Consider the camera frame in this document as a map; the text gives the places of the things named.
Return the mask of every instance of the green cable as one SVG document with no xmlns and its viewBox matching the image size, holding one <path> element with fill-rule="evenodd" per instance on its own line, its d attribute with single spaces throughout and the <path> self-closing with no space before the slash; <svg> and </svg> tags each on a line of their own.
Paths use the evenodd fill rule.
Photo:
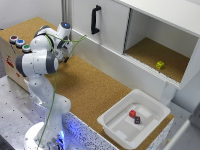
<svg viewBox="0 0 200 150">
<path fill-rule="evenodd" d="M 47 40 L 49 41 L 49 44 L 51 45 L 51 48 L 52 48 L 52 50 L 53 50 L 53 52 L 54 52 L 54 48 L 53 48 L 53 46 L 52 46 L 52 43 L 51 43 L 49 37 L 46 36 L 46 35 L 45 35 L 45 37 L 46 37 Z M 72 49 L 72 51 L 70 52 L 69 56 L 72 54 L 72 52 L 74 51 L 74 49 L 75 49 L 75 47 L 78 45 L 78 43 L 79 43 L 80 41 L 83 41 L 84 39 L 86 39 L 86 37 L 87 37 L 87 36 L 84 35 L 80 40 L 78 40 L 78 41 L 73 41 L 73 42 L 77 42 L 77 43 L 76 43 L 75 46 L 73 47 L 73 49 Z M 39 141 L 39 144 L 38 144 L 37 150 L 38 150 L 38 148 L 39 148 L 39 146 L 40 146 L 40 144 L 41 144 L 41 141 L 42 141 L 42 138 L 43 138 L 43 135 L 44 135 L 45 129 L 46 129 L 46 127 L 47 127 L 47 123 L 48 123 L 49 118 L 50 118 L 50 115 L 51 115 L 51 111 L 52 111 L 52 109 L 53 109 L 53 105 L 54 105 L 54 101 L 55 101 L 56 87 L 57 87 L 57 71 L 56 71 L 56 74 L 55 74 L 55 81 L 54 81 L 53 101 L 52 101 L 52 104 L 51 104 L 51 108 L 50 108 L 49 115 L 48 115 L 48 117 L 47 117 L 46 124 L 45 124 L 45 126 L 44 126 L 43 131 L 42 131 L 42 135 L 41 135 L 41 138 L 40 138 L 40 141 Z"/>
</svg>

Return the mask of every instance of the yellow block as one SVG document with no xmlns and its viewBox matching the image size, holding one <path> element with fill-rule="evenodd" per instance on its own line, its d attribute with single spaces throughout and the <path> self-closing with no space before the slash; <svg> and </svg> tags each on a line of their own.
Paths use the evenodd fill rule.
<svg viewBox="0 0 200 150">
<path fill-rule="evenodd" d="M 162 69 L 163 67 L 164 67 L 164 62 L 162 62 L 162 61 L 159 61 L 159 62 L 157 62 L 157 64 L 156 64 L 156 67 L 158 68 L 158 69 Z"/>
</svg>

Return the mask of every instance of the brown work surface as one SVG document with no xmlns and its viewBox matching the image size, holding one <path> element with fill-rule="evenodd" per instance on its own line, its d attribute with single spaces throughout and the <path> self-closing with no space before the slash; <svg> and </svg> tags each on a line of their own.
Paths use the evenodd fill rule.
<svg viewBox="0 0 200 150">
<path fill-rule="evenodd" d="M 18 35 L 19 38 L 24 39 L 29 44 L 36 31 L 44 25 L 49 25 L 53 29 L 57 28 L 36 17 L 1 31 L 0 36 L 9 42 L 11 35 Z M 46 75 L 46 77 L 54 85 L 54 74 Z M 59 65 L 56 92 L 71 100 L 72 108 L 70 111 L 72 113 L 120 150 L 123 148 L 104 133 L 102 126 L 97 123 L 97 118 L 130 91 L 131 89 L 128 87 L 77 56 L 71 57 L 67 64 L 61 63 Z M 172 119 L 173 116 L 169 115 L 137 150 L 146 149 Z"/>
<path fill-rule="evenodd" d="M 181 82 L 190 60 L 188 57 L 149 38 L 144 38 L 142 41 L 125 51 L 125 53 L 178 82 Z M 163 69 L 156 68 L 156 63 L 158 61 L 164 62 L 165 66 Z"/>
</svg>

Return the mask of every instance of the cabinet door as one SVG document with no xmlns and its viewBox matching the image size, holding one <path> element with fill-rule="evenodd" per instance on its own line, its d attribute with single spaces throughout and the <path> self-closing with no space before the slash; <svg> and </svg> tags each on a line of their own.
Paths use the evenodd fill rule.
<svg viewBox="0 0 200 150">
<path fill-rule="evenodd" d="M 96 28 L 99 33 L 91 34 L 92 10 L 96 5 Z M 119 54 L 123 53 L 129 8 L 112 0 L 74 0 L 72 28 L 86 34 L 89 39 Z"/>
</svg>

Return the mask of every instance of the black handle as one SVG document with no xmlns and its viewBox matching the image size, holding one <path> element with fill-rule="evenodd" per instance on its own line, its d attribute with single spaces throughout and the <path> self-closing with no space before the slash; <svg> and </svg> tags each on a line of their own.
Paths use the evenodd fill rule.
<svg viewBox="0 0 200 150">
<path fill-rule="evenodd" d="M 92 23 L 91 23 L 91 31 L 92 34 L 98 33 L 100 30 L 96 28 L 96 12 L 101 10 L 101 7 L 96 5 L 96 8 L 92 10 Z"/>
</svg>

